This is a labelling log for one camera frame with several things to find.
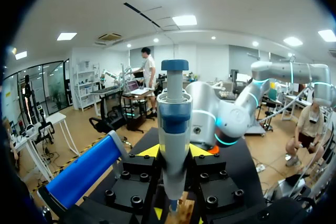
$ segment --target white desk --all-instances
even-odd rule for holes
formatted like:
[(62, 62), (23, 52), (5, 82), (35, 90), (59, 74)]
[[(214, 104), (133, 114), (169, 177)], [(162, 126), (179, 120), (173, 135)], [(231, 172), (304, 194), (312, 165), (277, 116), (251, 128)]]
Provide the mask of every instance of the white desk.
[[(285, 106), (287, 106), (288, 103), (290, 103), (292, 100), (295, 99), (295, 95), (286, 95), (285, 96)], [(285, 117), (285, 112), (286, 110), (284, 110), (282, 112), (282, 116), (281, 116), (281, 120), (283, 121), (289, 121), (289, 120), (292, 120), (292, 118), (295, 118), (297, 121), (299, 120), (295, 115), (294, 115), (294, 110), (295, 110), (295, 105), (301, 107), (301, 108), (305, 108), (306, 106), (309, 106), (311, 105), (311, 102), (307, 102), (305, 100), (301, 100), (299, 101), (299, 98), (295, 101), (295, 103), (293, 103), (293, 106), (292, 106), (292, 111), (290, 112), (290, 117)]]
[[(73, 142), (72, 136), (69, 132), (68, 129), (68, 125), (67, 122), (65, 121), (66, 116), (57, 112), (49, 117), (46, 118), (46, 122), (51, 122), (53, 125), (56, 125), (59, 123), (61, 130), (63, 132), (63, 136), (68, 144), (68, 147), (70, 148), (70, 150), (72, 150), (76, 155), (80, 155), (79, 151), (77, 150), (77, 147), (75, 146), (75, 143)], [(74, 146), (74, 149), (70, 146), (69, 141), (65, 135), (65, 132), (63, 130), (62, 127), (62, 122), (64, 123), (66, 129), (67, 129), (67, 133), (70, 137), (70, 140)], [(38, 170), (41, 171), (41, 173), (43, 174), (43, 176), (50, 182), (53, 178), (54, 175), (52, 174), (52, 172), (50, 171), (45, 159), (41, 156), (41, 154), (39, 153), (36, 144), (35, 144), (35, 139), (37, 138), (37, 136), (39, 135), (38, 132), (38, 127), (40, 126), (40, 124), (36, 124), (35, 127), (35, 133), (32, 136), (19, 136), (18, 137), (18, 141), (15, 144), (15, 150), (17, 152), (21, 151), (24, 147), (27, 148), (31, 158), (33, 159), (34, 163), (36, 164), (36, 168)], [(47, 131), (49, 130), (50, 126), (45, 127), (45, 134), (47, 133)], [(26, 175), (23, 178), (23, 181), (27, 181), (31, 175), (33, 174), (33, 171), (31, 171), (28, 175)]]

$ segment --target laptop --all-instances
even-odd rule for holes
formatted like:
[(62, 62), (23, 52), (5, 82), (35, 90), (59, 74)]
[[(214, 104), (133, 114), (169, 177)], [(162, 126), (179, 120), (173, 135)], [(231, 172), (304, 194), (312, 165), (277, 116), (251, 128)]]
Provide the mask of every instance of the laptop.
[(148, 88), (139, 89), (139, 85), (136, 82), (136, 80), (128, 81), (127, 86), (129, 88), (131, 94), (142, 95), (142, 94), (144, 94), (144, 93), (146, 93), (150, 90)]

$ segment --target person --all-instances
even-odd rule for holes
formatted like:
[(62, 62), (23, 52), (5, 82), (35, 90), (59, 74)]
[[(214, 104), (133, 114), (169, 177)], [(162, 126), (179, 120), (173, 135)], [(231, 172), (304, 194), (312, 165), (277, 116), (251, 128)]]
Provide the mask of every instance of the person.
[(311, 165), (322, 157), (324, 149), (320, 141), (322, 139), (323, 123), (323, 114), (315, 101), (302, 110), (295, 129), (295, 136), (286, 144), (286, 151), (291, 155), (291, 159), (287, 161), (286, 166), (290, 167), (300, 163), (297, 151), (301, 147), (307, 148), (309, 153), (317, 152)]
[[(142, 64), (142, 67), (138, 69), (137, 72), (143, 71), (143, 79), (145, 82), (145, 87), (150, 88), (150, 89), (155, 89), (156, 85), (156, 78), (155, 78), (155, 62), (153, 57), (151, 56), (151, 50), (148, 47), (144, 47), (141, 49), (141, 56), (144, 58), (144, 62)], [(152, 105), (152, 113), (149, 114), (149, 117), (157, 117), (157, 112), (156, 112), (156, 97), (154, 92), (150, 93), (147, 95), (147, 97), (150, 98), (151, 105)]]

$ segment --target yellow triangle marking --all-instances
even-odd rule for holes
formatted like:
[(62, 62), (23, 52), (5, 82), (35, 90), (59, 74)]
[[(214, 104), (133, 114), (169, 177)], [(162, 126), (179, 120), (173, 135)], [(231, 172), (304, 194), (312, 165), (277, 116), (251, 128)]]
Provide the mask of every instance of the yellow triangle marking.
[(196, 145), (190, 144), (189, 145), (190, 150), (191, 150), (191, 154), (193, 155), (193, 157), (197, 157), (200, 155), (204, 155), (204, 156), (211, 156), (212, 154), (197, 147)]
[(153, 147), (150, 147), (149, 149), (140, 152), (139, 154), (137, 154), (137, 156), (149, 155), (150, 157), (156, 157), (158, 151), (159, 151), (159, 144), (156, 144)]
[(161, 220), (162, 209), (154, 207), (154, 211), (156, 213), (156, 216), (157, 216), (158, 220)]

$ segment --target blue padded cushion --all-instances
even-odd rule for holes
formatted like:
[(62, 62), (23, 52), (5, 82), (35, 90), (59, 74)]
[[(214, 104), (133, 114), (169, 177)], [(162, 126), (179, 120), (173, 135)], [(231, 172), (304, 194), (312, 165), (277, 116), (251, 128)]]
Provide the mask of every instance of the blue padded cushion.
[(190, 119), (191, 105), (186, 104), (161, 104), (160, 115), (163, 120), (163, 129), (170, 134), (185, 132), (186, 122)]
[(187, 60), (163, 60), (161, 70), (189, 70), (189, 63)]
[(120, 156), (119, 149), (108, 135), (70, 164), (46, 188), (64, 207), (69, 208)]

